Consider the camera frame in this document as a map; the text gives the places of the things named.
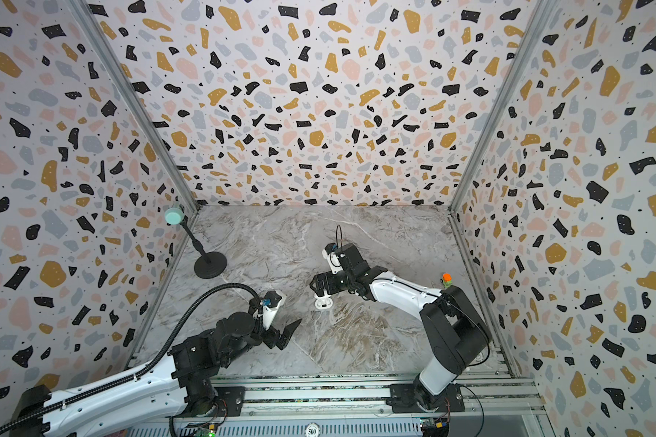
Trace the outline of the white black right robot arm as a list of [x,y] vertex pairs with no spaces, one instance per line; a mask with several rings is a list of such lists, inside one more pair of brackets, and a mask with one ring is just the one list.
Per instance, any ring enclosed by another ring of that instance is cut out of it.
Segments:
[[330,271],[310,282],[315,307],[332,304],[333,295],[348,292],[370,302],[393,306],[420,320],[432,358],[417,375],[399,406],[435,412],[446,400],[446,388],[473,365],[483,351],[490,352],[490,333],[474,305],[459,287],[442,290],[404,280],[386,268],[371,267],[352,243],[326,245],[322,251]]

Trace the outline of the aluminium corner frame post left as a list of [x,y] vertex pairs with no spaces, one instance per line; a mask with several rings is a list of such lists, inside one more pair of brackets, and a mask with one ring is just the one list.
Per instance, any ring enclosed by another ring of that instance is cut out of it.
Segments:
[[133,85],[131,85],[128,77],[125,75],[116,54],[107,42],[106,36],[101,31],[97,20],[91,14],[89,3],[87,1],[70,0],[66,1],[65,4],[76,19],[78,25],[82,28],[87,41],[89,41],[93,51],[98,55],[103,67],[108,71],[113,84],[129,107],[138,126],[142,129],[149,142],[151,142],[154,152],[161,160],[162,167],[164,167],[171,177],[176,193],[180,202],[185,207],[186,212],[190,216],[196,216],[199,211],[197,201],[193,198],[184,177],[177,169],[173,158],[164,146],[162,138],[156,127],[154,127],[140,99],[137,97]]

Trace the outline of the aluminium corner frame post right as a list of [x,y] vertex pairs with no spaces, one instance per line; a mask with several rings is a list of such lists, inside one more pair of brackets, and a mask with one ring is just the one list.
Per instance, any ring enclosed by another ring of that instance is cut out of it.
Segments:
[[525,34],[521,39],[516,56],[497,93],[496,100],[489,111],[489,116],[486,119],[481,135],[468,159],[468,165],[463,172],[454,198],[449,205],[448,210],[450,214],[456,214],[457,209],[464,203],[466,193],[468,192],[468,185],[473,181],[477,173],[477,162],[483,157],[488,142],[492,140],[496,132],[497,124],[507,111],[508,104],[513,99],[513,95],[517,90],[519,80],[521,80],[526,72],[528,62],[534,54],[538,40],[548,25],[548,21],[558,6],[558,3],[556,0],[543,0],[535,5],[530,23],[528,23]]

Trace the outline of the aluminium corner frame post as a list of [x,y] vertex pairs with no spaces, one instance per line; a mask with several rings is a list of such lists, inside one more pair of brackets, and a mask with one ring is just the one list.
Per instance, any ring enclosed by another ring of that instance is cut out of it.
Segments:
[[103,67],[108,71],[113,84],[129,107],[138,126],[142,129],[149,142],[151,142],[154,152],[161,160],[162,167],[164,167],[171,177],[176,193],[180,202],[185,207],[186,212],[190,216],[196,216],[199,211],[197,201],[193,198],[184,177],[177,169],[173,158],[164,146],[162,138],[156,127],[154,127],[140,99],[137,97],[133,85],[131,85],[128,77],[125,75],[116,54],[107,42],[106,36],[101,31],[97,20],[91,14],[89,3],[87,1],[70,0],[66,1],[65,4],[76,19],[78,25],[82,28],[87,41],[89,41],[93,51],[98,55]]
[[519,80],[521,80],[526,72],[528,62],[534,54],[538,40],[548,25],[548,21],[558,6],[558,3],[556,0],[543,0],[535,5],[530,23],[528,23],[525,34],[521,39],[516,56],[497,93],[496,100],[489,111],[489,116],[486,119],[481,135],[468,159],[468,165],[463,172],[454,198],[449,205],[448,210],[450,214],[456,214],[457,209],[464,203],[466,193],[468,192],[468,185],[473,181],[477,173],[477,162],[483,157],[488,142],[492,140],[496,132],[497,124],[507,111],[508,104],[513,99],[513,95],[517,90]]

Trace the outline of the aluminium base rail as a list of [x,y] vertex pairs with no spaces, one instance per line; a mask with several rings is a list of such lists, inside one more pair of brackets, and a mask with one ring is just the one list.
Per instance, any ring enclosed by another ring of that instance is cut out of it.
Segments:
[[463,413],[394,413],[389,386],[411,374],[222,378],[246,389],[239,417],[151,419],[129,436],[552,436],[535,384],[504,371],[458,377]]

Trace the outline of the black stand with green ball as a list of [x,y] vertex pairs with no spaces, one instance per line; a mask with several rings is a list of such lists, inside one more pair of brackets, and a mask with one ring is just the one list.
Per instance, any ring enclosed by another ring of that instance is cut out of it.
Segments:
[[209,280],[220,276],[226,269],[226,257],[218,251],[206,251],[202,243],[193,235],[189,219],[180,207],[171,207],[164,212],[165,221],[171,226],[179,225],[187,233],[193,248],[199,253],[194,263],[194,273],[201,279]]

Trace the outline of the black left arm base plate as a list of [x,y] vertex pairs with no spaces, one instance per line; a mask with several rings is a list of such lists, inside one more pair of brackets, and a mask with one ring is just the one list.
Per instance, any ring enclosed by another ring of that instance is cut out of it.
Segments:
[[229,417],[239,417],[244,404],[246,389],[243,386],[215,386],[209,394],[194,408],[197,417],[205,417],[206,421],[220,420]]

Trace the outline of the orange green small cube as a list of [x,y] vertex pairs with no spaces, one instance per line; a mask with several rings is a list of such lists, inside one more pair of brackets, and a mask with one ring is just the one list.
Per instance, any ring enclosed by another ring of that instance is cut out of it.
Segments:
[[442,275],[442,284],[445,289],[449,288],[453,284],[452,276],[448,273],[444,273]]

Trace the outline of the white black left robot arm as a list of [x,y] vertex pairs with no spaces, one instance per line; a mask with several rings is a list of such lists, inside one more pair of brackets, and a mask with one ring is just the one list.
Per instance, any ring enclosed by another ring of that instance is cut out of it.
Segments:
[[213,387],[212,378],[256,346],[283,350],[300,324],[278,331],[260,316],[235,312],[171,347],[159,361],[65,391],[30,389],[8,435],[106,436],[150,419],[200,416],[219,407],[233,415],[233,400]]

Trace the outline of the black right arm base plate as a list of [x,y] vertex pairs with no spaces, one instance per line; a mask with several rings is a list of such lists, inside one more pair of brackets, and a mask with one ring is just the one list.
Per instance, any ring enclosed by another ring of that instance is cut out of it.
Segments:
[[460,386],[449,384],[439,395],[430,394],[415,384],[400,383],[389,386],[386,404],[394,413],[463,413],[465,404]]

